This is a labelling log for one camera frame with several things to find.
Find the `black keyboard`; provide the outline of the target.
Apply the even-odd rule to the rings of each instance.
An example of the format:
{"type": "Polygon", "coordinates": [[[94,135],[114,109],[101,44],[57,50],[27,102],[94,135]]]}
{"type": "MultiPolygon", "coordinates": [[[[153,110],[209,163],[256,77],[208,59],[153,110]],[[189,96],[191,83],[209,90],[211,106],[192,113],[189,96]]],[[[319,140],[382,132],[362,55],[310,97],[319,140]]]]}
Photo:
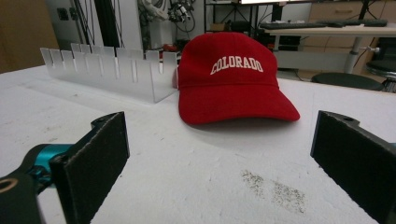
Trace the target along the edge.
{"type": "Polygon", "coordinates": [[[259,25],[261,29],[266,29],[266,30],[322,28],[326,26],[327,26],[326,24],[316,23],[316,22],[302,22],[302,23],[269,22],[269,23],[261,23],[259,25]]]}

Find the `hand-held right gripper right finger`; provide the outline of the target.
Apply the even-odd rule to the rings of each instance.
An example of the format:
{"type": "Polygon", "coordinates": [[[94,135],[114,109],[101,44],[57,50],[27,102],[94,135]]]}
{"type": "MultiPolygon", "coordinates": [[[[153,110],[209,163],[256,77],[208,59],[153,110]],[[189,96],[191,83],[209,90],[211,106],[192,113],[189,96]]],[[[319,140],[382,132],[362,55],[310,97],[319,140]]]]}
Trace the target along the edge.
{"type": "Polygon", "coordinates": [[[311,157],[379,224],[396,224],[396,146],[344,115],[320,111],[311,157]]]}

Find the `white desk with metal leg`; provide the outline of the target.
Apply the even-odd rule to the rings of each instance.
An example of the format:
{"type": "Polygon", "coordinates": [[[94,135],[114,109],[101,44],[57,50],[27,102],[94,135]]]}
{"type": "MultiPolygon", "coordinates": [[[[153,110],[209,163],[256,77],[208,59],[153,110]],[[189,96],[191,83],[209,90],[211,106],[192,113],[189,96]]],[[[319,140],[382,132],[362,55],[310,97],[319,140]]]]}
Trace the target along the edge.
{"type": "Polygon", "coordinates": [[[280,68],[352,73],[361,47],[369,38],[396,37],[396,24],[385,27],[347,26],[342,28],[281,29],[264,32],[275,38],[273,53],[280,68]],[[299,36],[296,51],[280,49],[280,38],[299,36]]]}

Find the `clear acrylic slotted rack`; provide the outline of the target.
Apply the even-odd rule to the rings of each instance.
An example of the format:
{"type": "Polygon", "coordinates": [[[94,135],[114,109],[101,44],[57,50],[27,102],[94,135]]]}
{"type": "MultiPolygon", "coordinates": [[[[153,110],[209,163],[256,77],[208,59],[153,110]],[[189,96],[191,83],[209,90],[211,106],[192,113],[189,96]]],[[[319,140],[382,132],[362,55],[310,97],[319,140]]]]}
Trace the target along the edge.
{"type": "Polygon", "coordinates": [[[70,50],[42,48],[49,75],[148,103],[158,103],[176,89],[174,52],[73,44],[70,50]]]}

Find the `black metal shelf frame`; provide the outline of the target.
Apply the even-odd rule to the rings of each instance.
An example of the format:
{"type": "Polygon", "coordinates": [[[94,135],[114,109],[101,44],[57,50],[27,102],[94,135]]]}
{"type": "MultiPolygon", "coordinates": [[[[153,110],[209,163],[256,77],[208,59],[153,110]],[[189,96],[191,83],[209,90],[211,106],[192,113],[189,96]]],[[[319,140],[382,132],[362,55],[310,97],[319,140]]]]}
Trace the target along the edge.
{"type": "Polygon", "coordinates": [[[254,35],[262,20],[260,7],[275,9],[273,0],[204,0],[204,31],[236,31],[254,35]]]}

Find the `black stool with chrome rim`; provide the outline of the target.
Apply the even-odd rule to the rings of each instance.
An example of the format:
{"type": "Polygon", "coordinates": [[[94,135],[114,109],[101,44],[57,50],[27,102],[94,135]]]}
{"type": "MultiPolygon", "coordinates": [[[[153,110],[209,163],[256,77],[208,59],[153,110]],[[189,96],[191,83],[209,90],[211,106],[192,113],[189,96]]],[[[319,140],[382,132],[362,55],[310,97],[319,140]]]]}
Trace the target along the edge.
{"type": "Polygon", "coordinates": [[[396,61],[371,61],[365,67],[370,73],[386,79],[383,82],[385,91],[396,93],[396,61]]]}

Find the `red baseball cap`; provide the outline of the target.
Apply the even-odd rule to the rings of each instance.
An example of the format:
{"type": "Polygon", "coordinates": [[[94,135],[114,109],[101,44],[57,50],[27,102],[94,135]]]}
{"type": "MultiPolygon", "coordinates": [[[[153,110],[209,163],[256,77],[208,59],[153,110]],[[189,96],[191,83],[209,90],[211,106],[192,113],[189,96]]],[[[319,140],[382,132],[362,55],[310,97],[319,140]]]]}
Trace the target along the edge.
{"type": "Polygon", "coordinates": [[[300,114],[278,86],[276,56],[233,32],[196,36],[177,68],[178,111],[190,125],[227,119],[296,121],[300,114]]]}

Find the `black round stool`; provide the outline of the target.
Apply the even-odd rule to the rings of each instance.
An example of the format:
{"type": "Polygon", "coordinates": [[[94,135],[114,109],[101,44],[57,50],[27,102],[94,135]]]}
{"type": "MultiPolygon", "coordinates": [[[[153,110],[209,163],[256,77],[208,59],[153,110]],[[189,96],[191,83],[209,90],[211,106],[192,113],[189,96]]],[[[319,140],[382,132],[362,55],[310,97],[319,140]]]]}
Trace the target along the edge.
{"type": "Polygon", "coordinates": [[[312,76],[311,81],[370,91],[382,91],[384,89],[384,85],[374,79],[349,73],[320,73],[312,76]]]}

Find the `wooden drawer cabinet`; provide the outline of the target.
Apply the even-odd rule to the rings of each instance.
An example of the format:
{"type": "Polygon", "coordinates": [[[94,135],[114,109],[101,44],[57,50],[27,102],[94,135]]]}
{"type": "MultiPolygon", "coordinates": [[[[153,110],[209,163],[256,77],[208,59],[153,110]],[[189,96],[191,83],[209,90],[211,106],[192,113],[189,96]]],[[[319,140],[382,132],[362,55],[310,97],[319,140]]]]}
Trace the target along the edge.
{"type": "MultiPolygon", "coordinates": [[[[396,0],[369,0],[369,8],[365,19],[383,19],[396,23],[396,0]]],[[[320,20],[356,20],[361,13],[362,1],[314,3],[311,5],[309,22],[320,20]]],[[[355,37],[352,36],[309,36],[303,38],[303,51],[309,52],[337,52],[349,53],[355,37]]],[[[365,47],[376,47],[378,37],[364,37],[361,41],[358,61],[354,63],[353,73],[370,76],[365,70],[365,64],[373,57],[372,51],[364,50],[365,47]]]]}

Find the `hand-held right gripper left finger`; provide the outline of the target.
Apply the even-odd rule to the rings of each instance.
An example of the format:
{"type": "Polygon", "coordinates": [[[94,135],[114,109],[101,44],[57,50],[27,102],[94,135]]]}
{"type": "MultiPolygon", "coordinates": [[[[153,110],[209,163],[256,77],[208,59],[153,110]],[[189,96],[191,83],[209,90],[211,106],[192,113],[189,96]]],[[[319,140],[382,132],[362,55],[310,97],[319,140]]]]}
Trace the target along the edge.
{"type": "Polygon", "coordinates": [[[125,116],[116,112],[49,161],[67,224],[90,224],[130,157],[125,116]]]}

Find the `black aluminium stand post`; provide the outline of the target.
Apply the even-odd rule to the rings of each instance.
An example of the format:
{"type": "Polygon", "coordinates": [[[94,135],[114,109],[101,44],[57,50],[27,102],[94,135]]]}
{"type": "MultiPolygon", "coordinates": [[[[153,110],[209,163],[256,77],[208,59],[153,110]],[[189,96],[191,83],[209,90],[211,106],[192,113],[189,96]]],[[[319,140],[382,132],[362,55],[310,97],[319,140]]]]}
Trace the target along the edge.
{"type": "Polygon", "coordinates": [[[120,41],[111,0],[94,0],[94,4],[104,45],[118,48],[120,41]]]}

